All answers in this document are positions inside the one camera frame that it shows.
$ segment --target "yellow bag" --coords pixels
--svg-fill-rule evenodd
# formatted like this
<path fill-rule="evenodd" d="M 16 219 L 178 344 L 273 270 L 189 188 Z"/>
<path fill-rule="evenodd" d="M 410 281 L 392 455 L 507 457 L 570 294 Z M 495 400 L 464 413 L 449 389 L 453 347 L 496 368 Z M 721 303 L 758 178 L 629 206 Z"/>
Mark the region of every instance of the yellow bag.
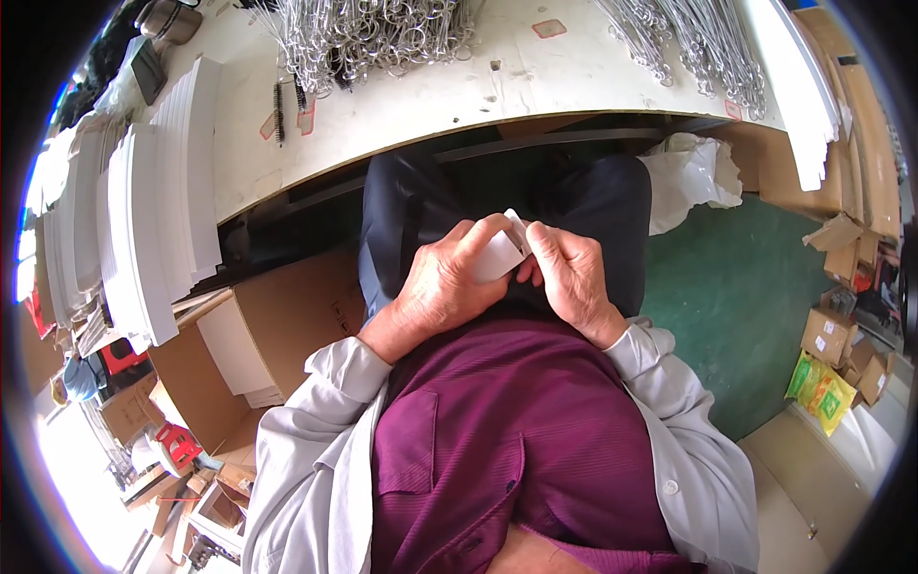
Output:
<path fill-rule="evenodd" d="M 796 399 L 809 414 L 819 419 L 825 435 L 832 436 L 856 394 L 857 391 L 830 366 L 800 351 L 784 398 Z"/>

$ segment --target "person in blue shirt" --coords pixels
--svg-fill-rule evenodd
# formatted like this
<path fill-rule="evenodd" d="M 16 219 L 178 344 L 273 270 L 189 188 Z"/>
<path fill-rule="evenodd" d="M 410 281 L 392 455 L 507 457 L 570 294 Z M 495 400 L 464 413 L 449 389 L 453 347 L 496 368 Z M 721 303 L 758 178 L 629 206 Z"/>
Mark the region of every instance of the person in blue shirt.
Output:
<path fill-rule="evenodd" d="M 61 406 L 90 400 L 98 394 L 100 382 L 106 379 L 105 367 L 98 354 L 73 355 L 64 364 L 63 372 L 51 382 L 51 397 Z"/>

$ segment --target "purple shirt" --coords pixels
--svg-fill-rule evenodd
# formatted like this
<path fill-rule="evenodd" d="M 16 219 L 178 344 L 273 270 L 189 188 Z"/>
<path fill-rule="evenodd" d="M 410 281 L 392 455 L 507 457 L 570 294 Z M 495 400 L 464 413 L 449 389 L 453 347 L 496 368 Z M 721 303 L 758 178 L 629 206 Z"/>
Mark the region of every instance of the purple shirt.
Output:
<path fill-rule="evenodd" d="M 690 572 L 650 439 L 611 361 L 560 321 L 493 315 L 389 377 L 375 431 L 375 572 L 484 572 L 509 523 L 600 572 Z"/>

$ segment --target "red stool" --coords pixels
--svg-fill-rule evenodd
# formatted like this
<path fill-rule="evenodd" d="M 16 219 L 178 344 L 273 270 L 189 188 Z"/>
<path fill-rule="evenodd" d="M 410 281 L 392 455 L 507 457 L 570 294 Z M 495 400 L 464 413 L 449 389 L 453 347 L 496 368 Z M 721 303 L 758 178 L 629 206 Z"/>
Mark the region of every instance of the red stool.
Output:
<path fill-rule="evenodd" d="M 127 339 L 118 339 L 110 345 L 102 347 L 102 360 L 108 368 L 108 374 L 115 375 L 129 366 L 139 365 L 150 358 L 146 353 L 135 355 Z"/>
<path fill-rule="evenodd" d="M 162 443 L 176 468 L 181 468 L 191 462 L 204 449 L 197 445 L 188 429 L 167 422 L 156 434 L 156 441 Z"/>

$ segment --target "green floor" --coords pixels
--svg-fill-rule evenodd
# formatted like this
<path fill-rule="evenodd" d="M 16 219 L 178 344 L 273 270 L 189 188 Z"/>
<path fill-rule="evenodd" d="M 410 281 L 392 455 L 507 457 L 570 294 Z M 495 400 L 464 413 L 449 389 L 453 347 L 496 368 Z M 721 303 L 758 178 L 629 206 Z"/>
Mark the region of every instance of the green floor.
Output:
<path fill-rule="evenodd" d="M 800 237 L 818 224 L 743 196 L 698 206 L 652 237 L 641 313 L 676 336 L 676 355 L 714 393 L 711 422 L 739 440 L 783 408 L 807 309 L 832 283 Z"/>

